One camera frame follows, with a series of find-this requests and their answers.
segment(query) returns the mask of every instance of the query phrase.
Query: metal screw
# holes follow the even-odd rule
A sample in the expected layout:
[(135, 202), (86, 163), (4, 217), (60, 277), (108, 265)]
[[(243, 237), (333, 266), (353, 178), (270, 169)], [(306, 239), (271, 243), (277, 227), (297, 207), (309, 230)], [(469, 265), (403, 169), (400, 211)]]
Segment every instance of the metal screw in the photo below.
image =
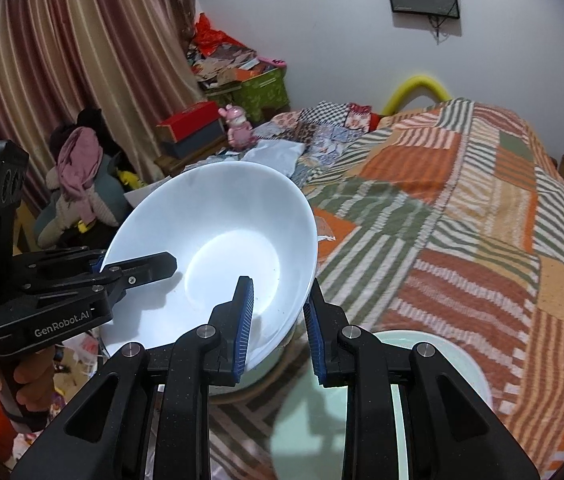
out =
[(342, 335), (347, 339), (357, 339), (362, 335), (362, 330), (358, 326), (348, 325), (342, 329)]
[(436, 348), (431, 343), (420, 343), (416, 350), (422, 357), (433, 357), (436, 354)]
[(135, 357), (141, 349), (142, 346), (139, 343), (126, 343), (122, 346), (122, 355), (124, 357)]
[(215, 327), (213, 325), (202, 325), (195, 331), (195, 333), (202, 339), (213, 337), (215, 335), (215, 332)]

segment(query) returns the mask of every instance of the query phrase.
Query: striped curtain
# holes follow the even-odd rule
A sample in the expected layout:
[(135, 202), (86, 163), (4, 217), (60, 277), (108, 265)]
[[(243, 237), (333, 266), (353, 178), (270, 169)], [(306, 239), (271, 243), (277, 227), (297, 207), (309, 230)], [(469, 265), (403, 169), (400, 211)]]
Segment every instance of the striped curtain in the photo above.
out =
[(46, 205), (50, 132), (102, 108), (146, 181), (161, 178), (153, 127), (201, 100), (184, 48), (195, 0), (0, 0), (0, 139), (31, 155), (25, 196)]

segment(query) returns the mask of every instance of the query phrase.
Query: pink figurine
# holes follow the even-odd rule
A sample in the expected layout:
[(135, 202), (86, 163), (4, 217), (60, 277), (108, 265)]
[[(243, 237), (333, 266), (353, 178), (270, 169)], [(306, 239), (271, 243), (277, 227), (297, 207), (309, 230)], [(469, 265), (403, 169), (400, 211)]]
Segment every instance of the pink figurine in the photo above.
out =
[(229, 144), (233, 148), (245, 150), (255, 143), (253, 126), (247, 121), (244, 108), (226, 105), (226, 109), (220, 108), (220, 116), (224, 118), (229, 126)]

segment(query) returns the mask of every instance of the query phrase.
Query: yellow arch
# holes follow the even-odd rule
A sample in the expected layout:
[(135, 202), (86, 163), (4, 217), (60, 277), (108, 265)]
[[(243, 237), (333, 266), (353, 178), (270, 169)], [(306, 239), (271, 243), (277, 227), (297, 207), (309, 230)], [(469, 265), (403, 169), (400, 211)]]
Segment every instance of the yellow arch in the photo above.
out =
[(382, 109), (382, 115), (395, 115), (399, 111), (399, 105), (403, 103), (405, 98), (412, 91), (421, 86), (433, 92), (440, 102), (450, 101), (452, 99), (451, 94), (449, 94), (449, 92), (447, 92), (446, 89), (433, 78), (426, 75), (416, 75), (399, 86), (389, 99), (389, 102), (387, 102), (386, 106)]

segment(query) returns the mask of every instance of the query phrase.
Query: wall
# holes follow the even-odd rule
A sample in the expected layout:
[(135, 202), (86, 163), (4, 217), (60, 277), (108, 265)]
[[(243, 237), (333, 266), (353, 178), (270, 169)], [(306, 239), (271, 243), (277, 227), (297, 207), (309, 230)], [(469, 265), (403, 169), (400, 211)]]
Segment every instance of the wall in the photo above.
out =
[(404, 79), (427, 73), (454, 96), (501, 105), (564, 153), (564, 0), (460, 0), (440, 45), (428, 20), (389, 0), (199, 0), (214, 25), (289, 63), (293, 107), (320, 100), (382, 108)]

